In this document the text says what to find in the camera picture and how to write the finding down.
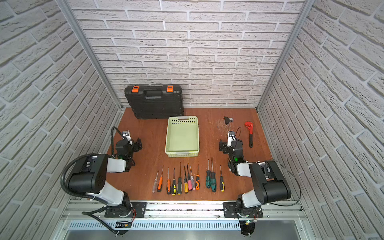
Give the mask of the green handle screwdriver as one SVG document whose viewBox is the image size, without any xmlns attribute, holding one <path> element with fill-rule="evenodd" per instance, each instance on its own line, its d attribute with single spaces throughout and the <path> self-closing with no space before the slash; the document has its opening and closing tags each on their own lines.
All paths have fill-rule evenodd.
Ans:
<svg viewBox="0 0 384 240">
<path fill-rule="evenodd" d="M 207 169 L 207 176 L 206 176 L 206 187 L 207 187 L 207 189 L 211 188 L 210 160 L 208 160 L 208 169 Z"/>
<path fill-rule="evenodd" d="M 214 161 L 213 158 L 211 158 L 211 163 L 212 163 L 212 171 L 211 171 L 211 190 L 212 192 L 217 191 L 217 182 L 216 182 L 216 174 L 214 172 Z"/>
</svg>

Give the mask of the black yellow handle screwdriver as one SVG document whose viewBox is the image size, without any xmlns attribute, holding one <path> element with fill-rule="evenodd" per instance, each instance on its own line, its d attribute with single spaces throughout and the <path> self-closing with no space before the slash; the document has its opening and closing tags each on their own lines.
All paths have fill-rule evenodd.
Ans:
<svg viewBox="0 0 384 240">
<path fill-rule="evenodd" d="M 225 191 L 225 183 L 224 183 L 224 177 L 222 174 L 222 166 L 220 165 L 220 190 L 221 192 Z"/>
</svg>

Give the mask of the orange black handle screwdriver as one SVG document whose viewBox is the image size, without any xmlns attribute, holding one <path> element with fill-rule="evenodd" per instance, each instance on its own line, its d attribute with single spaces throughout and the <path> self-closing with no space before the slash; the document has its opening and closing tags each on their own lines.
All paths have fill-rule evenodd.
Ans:
<svg viewBox="0 0 384 240">
<path fill-rule="evenodd" d="M 164 171 L 164 167 L 162 167 L 162 173 L 161 173 L 160 180 L 158 182 L 157 192 L 161 192 L 163 188 L 163 171 Z"/>
</svg>

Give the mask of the small orange handle screwdriver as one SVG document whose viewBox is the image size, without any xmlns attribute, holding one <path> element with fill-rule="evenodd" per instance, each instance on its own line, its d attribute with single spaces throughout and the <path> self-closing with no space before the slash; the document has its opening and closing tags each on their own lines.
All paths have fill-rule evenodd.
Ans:
<svg viewBox="0 0 384 240">
<path fill-rule="evenodd" d="M 171 194 L 171 180 L 170 180 L 170 172 L 168 168 L 168 178 L 167 178 L 167 194 Z"/>
</svg>

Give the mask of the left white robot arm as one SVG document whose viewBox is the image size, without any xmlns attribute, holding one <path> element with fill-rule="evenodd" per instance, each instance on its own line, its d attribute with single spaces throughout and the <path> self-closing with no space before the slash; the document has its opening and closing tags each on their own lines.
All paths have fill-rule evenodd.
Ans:
<svg viewBox="0 0 384 240">
<path fill-rule="evenodd" d="M 70 196 L 96 200 L 102 204 L 99 212 L 105 212 L 105 217 L 136 216 L 136 210 L 131 204 L 128 194 L 118 190 L 107 182 L 107 173 L 129 172 L 136 165 L 133 154 L 140 151 L 141 139 L 132 140 L 130 132 L 120 132 L 122 137 L 112 150 L 114 154 L 85 154 L 71 161 L 62 171 L 60 183 L 63 191 Z"/>
</svg>

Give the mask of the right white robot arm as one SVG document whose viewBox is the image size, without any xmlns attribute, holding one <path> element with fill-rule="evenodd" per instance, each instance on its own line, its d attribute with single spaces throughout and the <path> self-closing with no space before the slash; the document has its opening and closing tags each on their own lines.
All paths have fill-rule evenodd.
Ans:
<svg viewBox="0 0 384 240">
<path fill-rule="evenodd" d="M 228 131 L 228 141 L 219 142 L 219 150 L 229 155 L 228 167 L 236 176 L 249 177 L 253 189 L 239 195 L 235 211 L 242 217 L 248 217 L 264 204 L 288 200 L 291 189 L 274 160 L 251 163 L 244 159 L 243 142 L 236 138 L 234 131 Z"/>
</svg>

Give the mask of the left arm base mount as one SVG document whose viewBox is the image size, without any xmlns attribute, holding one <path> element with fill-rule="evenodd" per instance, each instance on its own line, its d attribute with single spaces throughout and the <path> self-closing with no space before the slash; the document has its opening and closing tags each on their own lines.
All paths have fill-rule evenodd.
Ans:
<svg viewBox="0 0 384 240">
<path fill-rule="evenodd" d="M 136 214 L 136 218 L 143 218 L 146 212 L 146 202 L 130 202 L 122 203 L 118 206 L 107 207 L 105 218 L 132 218 Z"/>
</svg>

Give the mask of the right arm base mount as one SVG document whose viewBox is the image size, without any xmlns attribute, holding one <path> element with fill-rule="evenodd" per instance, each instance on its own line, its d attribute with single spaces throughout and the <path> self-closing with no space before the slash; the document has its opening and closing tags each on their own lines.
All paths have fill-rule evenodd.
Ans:
<svg viewBox="0 0 384 240">
<path fill-rule="evenodd" d="M 224 202 L 225 218 L 254 218 L 261 219 L 264 217 L 261 206 L 245 208 L 240 202 Z"/>
</svg>

